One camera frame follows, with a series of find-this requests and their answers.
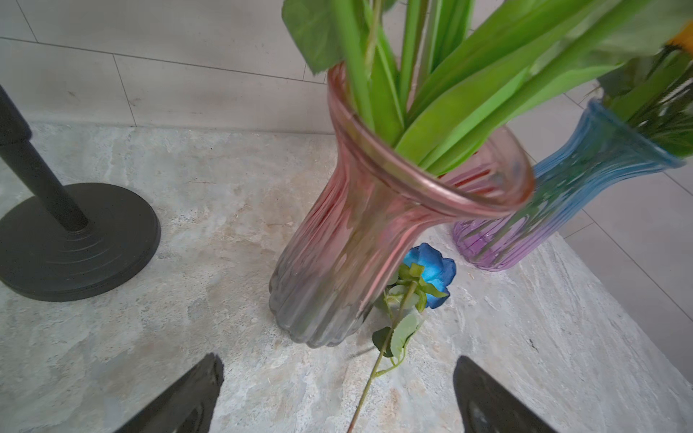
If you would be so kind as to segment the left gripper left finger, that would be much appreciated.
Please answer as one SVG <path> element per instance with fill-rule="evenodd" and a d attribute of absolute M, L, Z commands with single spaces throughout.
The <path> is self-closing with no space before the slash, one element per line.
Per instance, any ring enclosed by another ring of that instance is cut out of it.
<path fill-rule="evenodd" d="M 209 432 L 224 364 L 209 353 L 117 432 Z"/>

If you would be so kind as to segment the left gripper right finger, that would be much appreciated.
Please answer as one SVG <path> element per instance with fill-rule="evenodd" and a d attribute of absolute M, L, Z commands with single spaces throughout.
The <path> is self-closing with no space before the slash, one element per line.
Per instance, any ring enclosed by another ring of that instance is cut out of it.
<path fill-rule="evenodd" d="M 466 355 L 456 363 L 453 388 L 465 432 L 556 433 Z"/>

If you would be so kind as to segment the blue rose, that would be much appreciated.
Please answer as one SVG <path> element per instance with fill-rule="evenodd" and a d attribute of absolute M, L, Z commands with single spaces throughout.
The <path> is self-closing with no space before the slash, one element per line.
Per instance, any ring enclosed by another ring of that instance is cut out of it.
<path fill-rule="evenodd" d="M 456 276 L 454 259 L 443 256 L 427 243 L 411 248 L 404 256 L 375 302 L 389 324 L 372 334 L 378 357 L 348 426 L 349 432 L 357 425 L 374 380 L 404 362 L 411 339 L 424 323 L 424 311 L 444 305 L 450 297 L 449 286 Z"/>

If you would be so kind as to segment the pink glass vase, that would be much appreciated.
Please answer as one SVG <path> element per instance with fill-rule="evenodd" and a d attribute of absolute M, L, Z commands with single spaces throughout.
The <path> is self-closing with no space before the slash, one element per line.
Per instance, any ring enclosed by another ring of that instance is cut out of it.
<path fill-rule="evenodd" d="M 382 143 L 355 114 L 347 74 L 328 72 L 337 166 L 270 279 L 279 328 L 312 348 L 337 346 L 366 319 L 387 281 L 427 229 L 503 218 L 532 195 L 532 164 L 516 137 L 497 129 L 441 178 Z"/>

